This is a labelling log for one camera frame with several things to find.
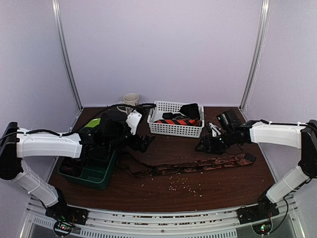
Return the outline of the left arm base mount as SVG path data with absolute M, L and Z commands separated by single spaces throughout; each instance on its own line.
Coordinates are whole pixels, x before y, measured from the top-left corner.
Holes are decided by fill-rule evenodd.
M 67 206 L 66 210 L 54 211 L 46 208 L 45 215 L 55 220 L 53 232 L 58 237 L 65 237 L 72 233 L 77 225 L 85 225 L 89 211 L 87 209 Z

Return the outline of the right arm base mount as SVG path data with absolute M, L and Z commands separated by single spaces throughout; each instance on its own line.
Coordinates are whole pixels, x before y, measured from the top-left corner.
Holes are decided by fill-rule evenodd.
M 237 210 L 240 225 L 251 224 L 253 232 L 257 235 L 268 235 L 273 230 L 272 218 L 279 215 L 276 205 L 242 206 Z

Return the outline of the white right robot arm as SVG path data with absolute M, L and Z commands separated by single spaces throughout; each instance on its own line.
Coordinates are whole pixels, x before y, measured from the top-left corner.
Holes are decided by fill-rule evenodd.
M 289 193 L 317 177 L 317 122 L 275 123 L 265 120 L 249 120 L 245 123 L 235 121 L 222 126 L 224 133 L 217 136 L 208 134 L 200 139 L 197 152 L 218 154 L 225 153 L 232 145 L 276 144 L 301 150 L 301 159 L 297 166 L 282 179 L 272 185 L 258 199 L 254 215 L 264 219 L 273 211 L 273 205 Z

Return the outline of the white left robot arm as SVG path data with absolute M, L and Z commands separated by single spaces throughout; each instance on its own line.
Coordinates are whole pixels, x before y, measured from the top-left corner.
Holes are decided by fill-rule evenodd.
M 144 153 L 154 137 L 139 136 L 136 130 L 136 126 L 125 122 L 91 121 L 76 132 L 61 133 L 48 129 L 27 130 L 11 122 L 0 139 L 0 178 L 19 184 L 37 197 L 52 216 L 67 220 L 71 209 L 62 191 L 43 181 L 23 158 L 52 156 L 84 160 L 100 158 L 125 146 Z

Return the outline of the dark red patterned tie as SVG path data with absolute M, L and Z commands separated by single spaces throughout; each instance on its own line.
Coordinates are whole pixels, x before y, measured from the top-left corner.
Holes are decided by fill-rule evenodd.
M 116 165 L 118 168 L 126 171 L 131 177 L 141 179 L 250 166 L 256 159 L 257 158 L 250 153 L 239 153 L 230 154 L 226 157 L 208 158 L 188 163 L 151 165 L 139 160 L 131 153 L 124 152 L 118 157 Z

